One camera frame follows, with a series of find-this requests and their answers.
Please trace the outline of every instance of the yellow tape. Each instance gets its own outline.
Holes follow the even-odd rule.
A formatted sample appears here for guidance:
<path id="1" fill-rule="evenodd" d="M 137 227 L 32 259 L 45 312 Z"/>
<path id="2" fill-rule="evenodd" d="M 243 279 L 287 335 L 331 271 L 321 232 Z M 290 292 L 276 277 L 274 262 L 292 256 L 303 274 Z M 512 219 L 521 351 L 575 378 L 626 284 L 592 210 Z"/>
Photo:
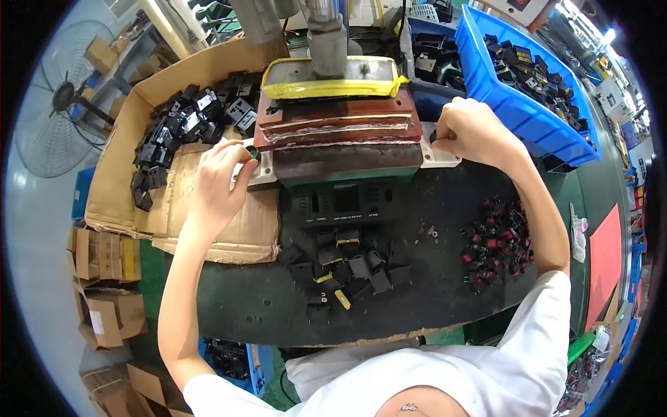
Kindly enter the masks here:
<path id="1" fill-rule="evenodd" d="M 125 281 L 134 281 L 134 241 L 123 239 L 123 255 L 125 256 Z"/>
<path id="2" fill-rule="evenodd" d="M 315 280 L 318 284 L 321 284 L 325 282 L 326 280 L 332 279 L 334 276 L 330 273 L 326 274 L 325 276 L 319 277 L 318 279 Z"/>
<path id="3" fill-rule="evenodd" d="M 266 85 L 271 67 L 286 61 L 310 61 L 310 58 L 281 58 L 271 62 L 261 78 L 261 90 L 267 97 L 274 100 L 307 99 L 315 97 L 337 97 L 339 95 L 378 95 L 395 97 L 401 84 L 410 82 L 403 75 L 398 75 L 396 63 L 386 57 L 355 57 L 348 59 L 367 59 L 371 61 L 391 61 L 393 81 L 369 81 L 363 79 L 323 79 L 319 81 L 301 81 L 297 83 L 280 83 Z"/>
<path id="4" fill-rule="evenodd" d="M 334 292 L 334 294 L 336 295 L 336 298 L 338 299 L 338 301 L 340 301 L 340 303 L 343 304 L 343 307 L 346 310 L 349 310 L 350 307 L 352 307 L 352 305 L 350 304 L 348 299 L 345 297 L 345 294 L 343 294 L 343 292 L 341 290 L 336 290 Z"/>
<path id="5" fill-rule="evenodd" d="M 340 261 L 342 261 L 342 260 L 343 260 L 343 258 L 334 259 L 334 260 L 331 261 L 331 262 L 325 262 L 325 263 L 323 263 L 322 266 L 326 266 L 326 265 L 329 265 L 329 264 L 334 264 L 334 263 L 336 263 L 336 262 L 340 262 Z"/>
<path id="6" fill-rule="evenodd" d="M 342 244 L 358 244 L 359 240 L 358 239 L 342 239 L 336 241 L 336 246 L 342 245 Z"/>

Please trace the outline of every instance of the wrist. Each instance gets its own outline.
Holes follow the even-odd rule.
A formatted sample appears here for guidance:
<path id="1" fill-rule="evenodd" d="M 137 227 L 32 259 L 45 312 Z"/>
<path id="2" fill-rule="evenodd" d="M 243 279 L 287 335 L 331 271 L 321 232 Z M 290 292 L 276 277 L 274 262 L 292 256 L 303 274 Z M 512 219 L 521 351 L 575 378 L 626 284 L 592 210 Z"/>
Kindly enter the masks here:
<path id="1" fill-rule="evenodd" d="M 215 239 L 215 234 L 213 234 L 213 228 L 207 226 L 199 217 L 188 216 L 183 223 L 178 239 L 179 242 L 185 241 L 189 244 L 205 246 L 208 250 Z"/>

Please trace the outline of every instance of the standing fan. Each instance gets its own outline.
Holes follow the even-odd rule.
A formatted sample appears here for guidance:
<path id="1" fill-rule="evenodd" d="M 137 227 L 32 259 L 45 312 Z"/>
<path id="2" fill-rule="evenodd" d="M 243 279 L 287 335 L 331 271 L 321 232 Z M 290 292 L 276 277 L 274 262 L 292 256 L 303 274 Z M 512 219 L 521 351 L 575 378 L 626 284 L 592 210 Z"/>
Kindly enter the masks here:
<path id="1" fill-rule="evenodd" d="M 22 109 L 27 115 L 15 130 L 16 144 L 25 167 L 39 177 L 63 175 L 91 149 L 104 146 L 104 136 L 78 116 L 82 110 L 113 125 L 112 118 L 81 96 L 95 71 L 84 57 L 95 37 L 109 44 L 114 39 L 107 26 L 94 20 L 80 21 L 58 32 L 26 91 L 24 106 L 30 103 L 30 107 Z"/>

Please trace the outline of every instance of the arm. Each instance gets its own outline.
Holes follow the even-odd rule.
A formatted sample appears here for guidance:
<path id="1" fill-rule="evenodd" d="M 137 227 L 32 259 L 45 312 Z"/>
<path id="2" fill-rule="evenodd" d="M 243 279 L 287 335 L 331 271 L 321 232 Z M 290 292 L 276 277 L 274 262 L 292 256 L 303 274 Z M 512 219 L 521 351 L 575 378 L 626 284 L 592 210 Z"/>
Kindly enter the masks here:
<path id="1" fill-rule="evenodd" d="M 437 127 L 437 149 L 494 166 L 514 182 L 526 210 L 538 274 L 570 275 L 570 241 L 558 208 L 524 144 L 485 103 L 455 97 L 445 104 Z"/>
<path id="2" fill-rule="evenodd" d="M 245 162 L 232 190 L 234 166 Z M 222 141 L 201 156 L 190 211 L 181 229 L 157 321 L 160 356 L 178 388 L 200 374 L 215 374 L 197 352 L 197 285 L 206 251 L 245 203 L 257 161 L 240 141 Z"/>

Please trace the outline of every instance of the red paper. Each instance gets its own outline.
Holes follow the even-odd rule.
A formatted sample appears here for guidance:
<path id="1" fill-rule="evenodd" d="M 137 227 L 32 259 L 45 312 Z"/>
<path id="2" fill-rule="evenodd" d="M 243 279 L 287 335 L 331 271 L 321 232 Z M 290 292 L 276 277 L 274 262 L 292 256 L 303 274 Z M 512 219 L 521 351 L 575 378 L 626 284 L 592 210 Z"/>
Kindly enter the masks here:
<path id="1" fill-rule="evenodd" d="M 590 237 L 590 293 L 585 330 L 598 319 L 621 276 L 621 222 L 618 204 Z"/>

